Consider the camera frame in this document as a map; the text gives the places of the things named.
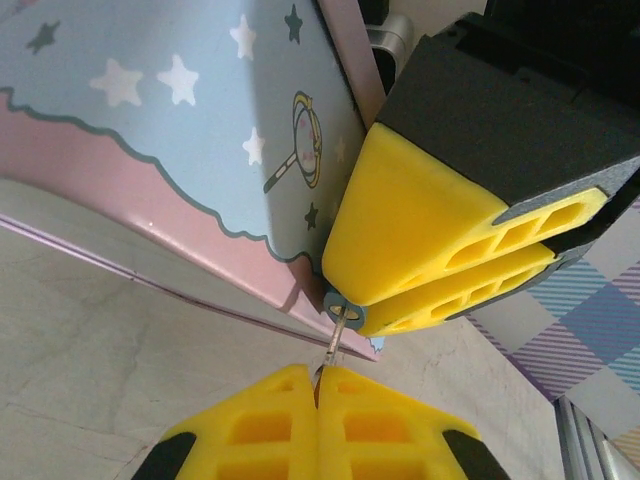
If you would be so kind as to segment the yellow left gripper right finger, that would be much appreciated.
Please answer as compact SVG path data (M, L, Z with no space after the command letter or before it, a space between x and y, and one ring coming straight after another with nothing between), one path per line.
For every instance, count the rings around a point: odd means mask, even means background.
M317 407L319 480L510 480L473 425L347 368Z

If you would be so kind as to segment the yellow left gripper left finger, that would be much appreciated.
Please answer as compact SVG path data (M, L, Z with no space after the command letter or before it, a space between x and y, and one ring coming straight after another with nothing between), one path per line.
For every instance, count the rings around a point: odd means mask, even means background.
M284 367L171 427L131 480L314 480L316 413L308 367Z

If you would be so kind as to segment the blue pink cartoon tin box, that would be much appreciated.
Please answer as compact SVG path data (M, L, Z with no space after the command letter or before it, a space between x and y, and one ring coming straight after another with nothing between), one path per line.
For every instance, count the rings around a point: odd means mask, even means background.
M312 341L383 97L358 0L0 0L0 187L130 229Z

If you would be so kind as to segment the aluminium frame rail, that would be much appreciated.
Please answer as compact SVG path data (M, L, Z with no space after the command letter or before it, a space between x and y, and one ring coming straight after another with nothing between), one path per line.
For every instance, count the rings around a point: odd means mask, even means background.
M554 409L566 480L640 480L640 468L568 398Z

